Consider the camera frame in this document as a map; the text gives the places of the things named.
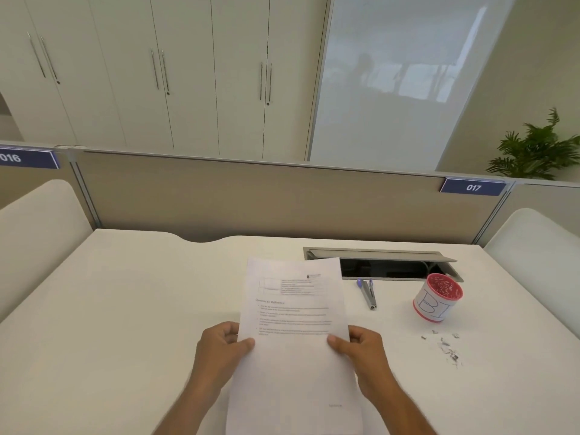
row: red and white cup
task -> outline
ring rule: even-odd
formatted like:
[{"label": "red and white cup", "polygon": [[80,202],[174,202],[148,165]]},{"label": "red and white cup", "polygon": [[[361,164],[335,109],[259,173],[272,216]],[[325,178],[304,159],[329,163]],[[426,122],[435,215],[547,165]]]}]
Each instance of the red and white cup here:
[{"label": "red and white cup", "polygon": [[462,297],[463,289],[457,282],[447,275],[431,273],[413,300],[413,307],[423,319],[441,322]]}]

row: beige partition panel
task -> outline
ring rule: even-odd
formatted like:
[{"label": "beige partition panel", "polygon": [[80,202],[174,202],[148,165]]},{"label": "beige partition panel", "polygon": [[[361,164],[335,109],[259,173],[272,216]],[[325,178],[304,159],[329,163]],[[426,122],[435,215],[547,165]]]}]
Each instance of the beige partition panel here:
[{"label": "beige partition panel", "polygon": [[521,208],[542,213],[580,237],[580,187],[553,184],[516,184],[477,242],[485,246],[509,216]]},{"label": "beige partition panel", "polygon": [[105,228],[471,243],[499,197],[440,194],[442,177],[119,153],[76,157]]},{"label": "beige partition panel", "polygon": [[9,205],[14,200],[28,194],[49,180],[61,179],[72,186],[87,219],[94,228],[95,221],[91,216],[91,211],[86,204],[85,197],[82,194],[81,187],[78,184],[67,155],[59,152],[55,152],[55,155],[59,161],[60,169],[0,166],[0,208]]}]

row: frosted glass panel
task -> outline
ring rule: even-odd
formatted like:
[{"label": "frosted glass panel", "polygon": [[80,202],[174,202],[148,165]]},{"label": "frosted glass panel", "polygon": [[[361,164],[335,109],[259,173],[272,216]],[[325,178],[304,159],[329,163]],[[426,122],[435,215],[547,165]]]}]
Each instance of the frosted glass panel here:
[{"label": "frosted glass panel", "polygon": [[334,0],[310,160],[432,171],[513,0]]}]

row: cabinet door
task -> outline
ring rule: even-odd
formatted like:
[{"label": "cabinet door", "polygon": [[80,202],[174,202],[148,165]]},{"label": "cabinet door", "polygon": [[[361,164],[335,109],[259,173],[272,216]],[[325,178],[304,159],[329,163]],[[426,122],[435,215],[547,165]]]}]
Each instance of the cabinet door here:
[{"label": "cabinet door", "polygon": [[24,0],[2,0],[1,4],[0,93],[22,137],[30,143],[75,145]]},{"label": "cabinet door", "polygon": [[125,138],[88,0],[25,0],[78,144],[122,148]]},{"label": "cabinet door", "polygon": [[210,0],[151,0],[176,153],[217,156]]},{"label": "cabinet door", "polygon": [[212,0],[219,148],[262,159],[269,0]]},{"label": "cabinet door", "polygon": [[327,0],[270,0],[264,159],[305,160]]},{"label": "cabinet door", "polygon": [[89,0],[127,146],[172,152],[149,0]]}]

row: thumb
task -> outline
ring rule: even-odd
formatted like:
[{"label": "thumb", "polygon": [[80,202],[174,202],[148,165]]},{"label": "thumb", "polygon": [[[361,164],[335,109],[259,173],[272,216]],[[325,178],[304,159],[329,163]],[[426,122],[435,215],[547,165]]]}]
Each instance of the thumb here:
[{"label": "thumb", "polygon": [[327,342],[330,348],[335,350],[340,354],[346,354],[347,356],[353,355],[353,343],[347,342],[334,334],[329,334],[327,337]]},{"label": "thumb", "polygon": [[236,349],[236,353],[239,355],[240,358],[242,358],[254,348],[255,344],[256,341],[253,340],[251,337],[248,337],[247,339],[241,340],[236,343],[232,343],[231,346],[233,346]]}]

